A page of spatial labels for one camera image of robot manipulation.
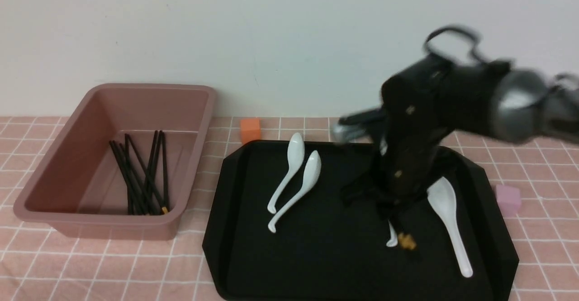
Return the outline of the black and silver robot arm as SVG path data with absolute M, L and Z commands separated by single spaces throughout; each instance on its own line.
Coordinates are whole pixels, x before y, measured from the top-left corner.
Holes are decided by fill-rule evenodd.
M 578 90 L 507 60 L 465 66 L 429 55 L 389 77 L 380 94 L 380 107 L 339 118 L 331 134 L 339 144 L 370 138 L 368 168 L 341 188 L 341 200 L 374 202 L 379 218 L 399 233 L 399 217 L 441 191 L 444 180 L 458 201 L 471 190 L 471 180 L 460 176 L 462 162 L 440 146 L 449 134 L 513 145 L 537 137 L 578 142 Z

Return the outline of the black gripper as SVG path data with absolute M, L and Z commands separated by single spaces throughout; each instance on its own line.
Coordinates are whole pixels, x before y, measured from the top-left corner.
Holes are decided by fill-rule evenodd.
M 335 142 L 369 137 L 374 145 L 368 169 L 340 189 L 344 206 L 374 201 L 380 221 L 397 234 L 410 233 L 402 216 L 427 198 L 426 189 L 445 172 L 436 163 L 441 141 L 456 129 L 490 132 L 475 126 L 486 120 L 482 103 L 502 76 L 500 59 L 461 66 L 427 55 L 383 83 L 380 107 L 339 118 L 332 127 Z M 388 144 L 384 156 L 381 138 Z

